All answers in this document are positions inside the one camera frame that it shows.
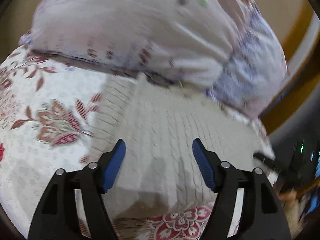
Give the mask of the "person's right hand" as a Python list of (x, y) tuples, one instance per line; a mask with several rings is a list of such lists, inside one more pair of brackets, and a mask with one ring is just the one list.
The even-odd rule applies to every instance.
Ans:
[(280, 193), (280, 188), (282, 187), (282, 184), (274, 183), (273, 189), (280, 201), (288, 202), (288, 203), (294, 203), (297, 199), (297, 191), (294, 189), (291, 189), (289, 191), (286, 191), (284, 193)]

